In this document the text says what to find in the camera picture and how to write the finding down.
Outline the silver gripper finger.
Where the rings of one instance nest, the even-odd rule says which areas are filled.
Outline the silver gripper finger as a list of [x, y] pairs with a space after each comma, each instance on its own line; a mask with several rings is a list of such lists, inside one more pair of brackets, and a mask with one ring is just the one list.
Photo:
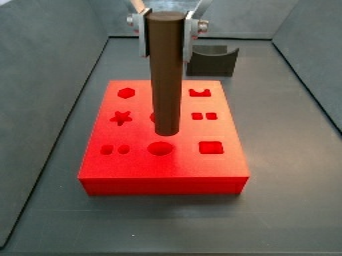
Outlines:
[[195, 12], [188, 11], [184, 19], [183, 32], [183, 62], [188, 63], [192, 57], [192, 41], [209, 30], [209, 21], [195, 17]]
[[140, 13], [132, 13], [127, 16], [127, 24], [132, 27], [139, 36], [140, 57], [147, 57], [150, 55], [147, 16], [151, 12], [151, 8], [144, 8]]

